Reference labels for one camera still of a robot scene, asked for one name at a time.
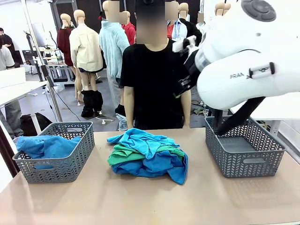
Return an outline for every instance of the gray joint cap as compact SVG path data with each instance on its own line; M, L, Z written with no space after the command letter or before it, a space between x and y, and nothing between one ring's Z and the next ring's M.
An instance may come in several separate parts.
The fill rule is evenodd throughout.
M264 0L242 0L241 6L244 12L261 22L272 22L276 19L274 8Z

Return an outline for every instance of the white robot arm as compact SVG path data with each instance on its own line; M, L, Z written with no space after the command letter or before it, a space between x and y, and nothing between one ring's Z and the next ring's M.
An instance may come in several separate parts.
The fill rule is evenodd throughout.
M174 52L189 50L185 65L190 76L180 81L177 94L197 80L200 98L211 108L227 110L247 101L216 133L224 134L242 123L265 97L300 91L299 43L296 37L278 32L279 24L266 1L242 0L213 19L199 48L193 37L173 47Z

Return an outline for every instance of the gray t-shirt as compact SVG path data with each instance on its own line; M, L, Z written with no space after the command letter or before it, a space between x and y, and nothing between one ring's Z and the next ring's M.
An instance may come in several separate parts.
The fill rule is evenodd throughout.
M15 62L11 56L10 50L7 47L2 46L0 49L0 71L12 68L14 65Z

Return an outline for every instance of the light blue fuzzy coat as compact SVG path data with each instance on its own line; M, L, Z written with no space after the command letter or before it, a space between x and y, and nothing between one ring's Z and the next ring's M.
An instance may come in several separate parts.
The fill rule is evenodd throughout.
M102 21L99 43L104 53L109 75L121 78L123 52L129 46L121 25L118 22Z

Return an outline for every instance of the dark red sweater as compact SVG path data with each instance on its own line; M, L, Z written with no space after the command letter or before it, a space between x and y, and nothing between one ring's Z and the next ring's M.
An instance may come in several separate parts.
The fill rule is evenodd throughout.
M129 22L127 25L122 25L122 28L125 30L125 34L128 38L129 44L133 45L135 43L135 26Z
M60 29L57 33L57 46L58 49L64 54L65 63L69 66L73 66L73 62L71 60L71 48L70 48L70 34L72 29L67 27L65 29Z

